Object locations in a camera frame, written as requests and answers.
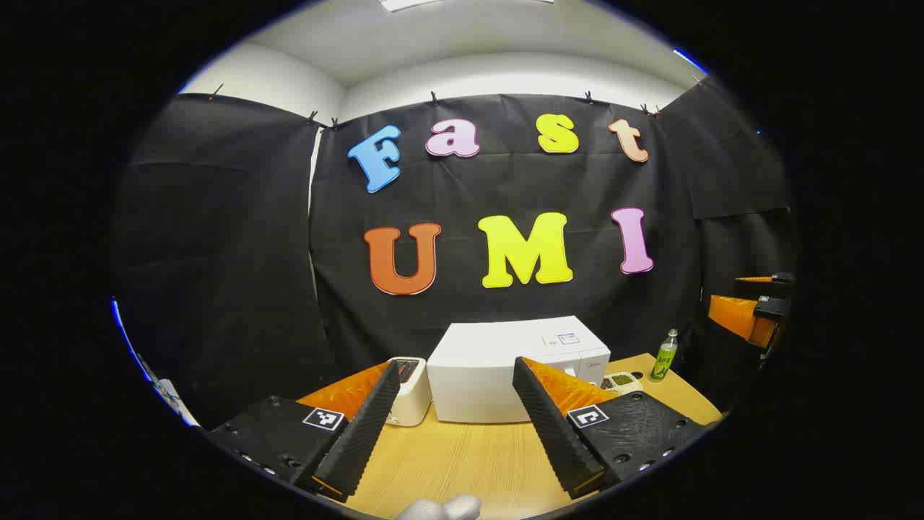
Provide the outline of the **white divided bean dish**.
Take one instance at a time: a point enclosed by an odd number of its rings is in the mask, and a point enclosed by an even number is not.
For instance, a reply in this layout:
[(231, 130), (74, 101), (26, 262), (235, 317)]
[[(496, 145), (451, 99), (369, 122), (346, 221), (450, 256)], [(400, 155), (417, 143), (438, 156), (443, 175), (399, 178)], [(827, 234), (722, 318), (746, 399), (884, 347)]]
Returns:
[(635, 391), (643, 391), (643, 385), (633, 373), (614, 372), (603, 377), (600, 388), (609, 393), (621, 396)]

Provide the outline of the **white toaster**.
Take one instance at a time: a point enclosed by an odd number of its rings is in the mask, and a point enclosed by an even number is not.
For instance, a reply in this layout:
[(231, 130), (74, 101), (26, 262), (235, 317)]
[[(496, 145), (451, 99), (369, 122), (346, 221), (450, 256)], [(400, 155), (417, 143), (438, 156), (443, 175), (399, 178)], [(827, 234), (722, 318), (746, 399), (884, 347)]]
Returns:
[(397, 364), (400, 389), (397, 392), (386, 425), (416, 427), (432, 403), (427, 361), (419, 357), (393, 357)]

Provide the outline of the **green drink bottle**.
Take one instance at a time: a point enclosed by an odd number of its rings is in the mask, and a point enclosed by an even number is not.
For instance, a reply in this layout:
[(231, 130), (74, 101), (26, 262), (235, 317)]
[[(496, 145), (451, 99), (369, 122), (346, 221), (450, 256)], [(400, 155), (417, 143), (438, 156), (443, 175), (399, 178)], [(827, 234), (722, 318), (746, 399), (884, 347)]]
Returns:
[(649, 374), (650, 382), (661, 382), (666, 378), (677, 351), (679, 351), (679, 330), (670, 329), (655, 356), (655, 362)]

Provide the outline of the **white microwave oven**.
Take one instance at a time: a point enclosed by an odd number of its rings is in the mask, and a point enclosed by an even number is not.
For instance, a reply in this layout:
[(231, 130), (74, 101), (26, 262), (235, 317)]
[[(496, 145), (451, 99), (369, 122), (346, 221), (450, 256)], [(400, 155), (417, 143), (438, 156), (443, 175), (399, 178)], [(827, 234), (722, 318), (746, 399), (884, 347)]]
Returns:
[(598, 385), (610, 355), (575, 316), (453, 323), (426, 362), (436, 418), (476, 424), (528, 421), (512, 385), (515, 359), (545, 363)]

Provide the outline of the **black backdrop cloth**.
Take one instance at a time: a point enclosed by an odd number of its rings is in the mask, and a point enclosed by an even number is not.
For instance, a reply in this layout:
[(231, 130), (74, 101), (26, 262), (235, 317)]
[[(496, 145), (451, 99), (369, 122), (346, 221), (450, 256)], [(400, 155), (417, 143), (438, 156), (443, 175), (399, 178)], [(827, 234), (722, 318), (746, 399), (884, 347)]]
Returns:
[(452, 323), (577, 316), (656, 355), (721, 412), (759, 352), (706, 319), (739, 277), (795, 266), (783, 164), (707, 79), (648, 115), (561, 96), (416, 103), (335, 129), (176, 96), (113, 218), (129, 342), (204, 427), (399, 355)]

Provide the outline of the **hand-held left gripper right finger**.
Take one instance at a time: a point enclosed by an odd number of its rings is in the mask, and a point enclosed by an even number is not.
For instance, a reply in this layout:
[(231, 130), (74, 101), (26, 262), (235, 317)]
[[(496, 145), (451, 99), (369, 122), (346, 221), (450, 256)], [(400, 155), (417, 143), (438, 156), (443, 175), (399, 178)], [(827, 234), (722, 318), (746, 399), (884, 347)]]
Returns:
[(640, 389), (619, 396), (525, 357), (513, 388), (571, 499), (638, 480), (712, 429)]

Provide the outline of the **ceiling light panel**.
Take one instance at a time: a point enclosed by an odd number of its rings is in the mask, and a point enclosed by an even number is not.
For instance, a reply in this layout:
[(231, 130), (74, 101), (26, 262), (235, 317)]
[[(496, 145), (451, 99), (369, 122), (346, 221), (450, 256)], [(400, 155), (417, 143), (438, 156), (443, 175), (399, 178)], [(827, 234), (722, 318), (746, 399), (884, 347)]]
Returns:
[(446, 7), (446, 9), (475, 10), (509, 10), (509, 9), (531, 9), (531, 7), (551, 7), (560, 4), (560, 0), (378, 0), (383, 9), (390, 13), (397, 13), (410, 9), (427, 9), (430, 6), (435, 9), (436, 6)]

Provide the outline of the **white side table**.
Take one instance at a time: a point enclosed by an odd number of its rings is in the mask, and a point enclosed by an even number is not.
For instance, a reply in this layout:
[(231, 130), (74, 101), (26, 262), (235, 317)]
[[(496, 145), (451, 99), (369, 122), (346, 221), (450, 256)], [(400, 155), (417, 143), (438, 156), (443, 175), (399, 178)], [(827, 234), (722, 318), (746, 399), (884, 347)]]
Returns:
[(176, 391), (173, 383), (166, 378), (155, 379), (153, 381), (153, 386), (156, 391), (158, 391), (162, 398), (165, 400), (166, 404), (174, 411), (178, 417), (189, 427), (201, 427), (199, 422), (191, 414), (191, 411), (188, 410), (185, 402), (180, 398), (178, 391)]

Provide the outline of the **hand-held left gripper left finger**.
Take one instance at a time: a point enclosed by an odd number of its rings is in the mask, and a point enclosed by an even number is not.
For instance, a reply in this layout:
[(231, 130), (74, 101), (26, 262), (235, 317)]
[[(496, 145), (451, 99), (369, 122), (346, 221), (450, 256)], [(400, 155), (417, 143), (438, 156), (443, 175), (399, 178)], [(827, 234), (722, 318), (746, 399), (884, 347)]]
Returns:
[(261, 399), (207, 437), (275, 480), (344, 503), (359, 487), (400, 387), (401, 369), (390, 360), (302, 399)]

